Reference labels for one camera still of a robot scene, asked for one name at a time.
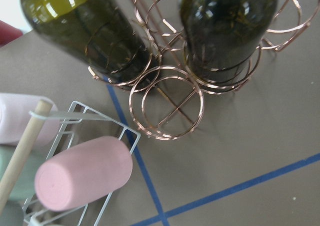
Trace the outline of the pale pink cup behind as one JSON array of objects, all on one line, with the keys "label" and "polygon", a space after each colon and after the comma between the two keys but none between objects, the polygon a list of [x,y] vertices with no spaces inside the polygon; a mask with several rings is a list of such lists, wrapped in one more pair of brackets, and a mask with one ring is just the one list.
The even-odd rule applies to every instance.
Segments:
[{"label": "pale pink cup behind", "polygon": [[[0,94],[0,143],[16,146],[31,118],[29,111],[36,108],[39,100],[53,101],[45,96],[1,93]],[[47,120],[38,135],[34,148],[49,144],[60,129],[59,120]]]}]

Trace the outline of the pink cup in rack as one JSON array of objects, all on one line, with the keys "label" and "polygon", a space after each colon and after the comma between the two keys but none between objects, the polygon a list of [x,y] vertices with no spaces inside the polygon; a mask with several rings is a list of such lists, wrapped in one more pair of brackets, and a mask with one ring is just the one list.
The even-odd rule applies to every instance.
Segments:
[{"label": "pink cup in rack", "polygon": [[36,172],[35,193],[52,211],[80,207],[124,186],[132,173],[128,147],[118,138],[102,136],[66,149]]}]

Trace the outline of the dark wine bottle right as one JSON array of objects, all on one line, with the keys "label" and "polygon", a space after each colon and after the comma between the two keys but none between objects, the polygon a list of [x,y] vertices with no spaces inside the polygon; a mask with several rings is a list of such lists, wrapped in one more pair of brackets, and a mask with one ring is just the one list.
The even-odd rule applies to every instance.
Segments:
[{"label": "dark wine bottle right", "polygon": [[271,24],[278,0],[179,0],[188,67],[208,83],[240,73]]}]

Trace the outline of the pale green cup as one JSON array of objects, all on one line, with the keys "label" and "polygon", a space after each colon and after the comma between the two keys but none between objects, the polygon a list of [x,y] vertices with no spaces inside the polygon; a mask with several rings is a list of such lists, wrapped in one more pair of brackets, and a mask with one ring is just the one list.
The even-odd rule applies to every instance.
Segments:
[{"label": "pale green cup", "polygon": [[[11,160],[15,148],[9,145],[0,146],[0,177],[2,178]],[[37,151],[31,151],[22,172],[19,175],[10,195],[10,201],[21,201],[35,194],[34,180],[38,168],[45,162],[45,157]]]}]

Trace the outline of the dark wine bottle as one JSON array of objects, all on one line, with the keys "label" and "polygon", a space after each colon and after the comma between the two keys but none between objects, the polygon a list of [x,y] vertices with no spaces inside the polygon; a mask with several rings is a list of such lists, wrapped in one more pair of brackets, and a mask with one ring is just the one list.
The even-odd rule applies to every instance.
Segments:
[{"label": "dark wine bottle", "polygon": [[179,0],[188,67],[208,83],[240,73],[271,24],[278,0]]},{"label": "dark wine bottle", "polygon": [[142,90],[156,77],[157,59],[115,0],[20,0],[32,28],[88,64],[94,77]]}]

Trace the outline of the dark wine bottle left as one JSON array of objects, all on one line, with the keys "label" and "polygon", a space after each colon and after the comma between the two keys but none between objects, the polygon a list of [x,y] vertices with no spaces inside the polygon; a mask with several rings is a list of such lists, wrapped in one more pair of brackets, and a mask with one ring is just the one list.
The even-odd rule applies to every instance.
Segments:
[{"label": "dark wine bottle left", "polygon": [[88,64],[94,77],[142,90],[156,77],[157,59],[115,0],[20,0],[32,28]]}]

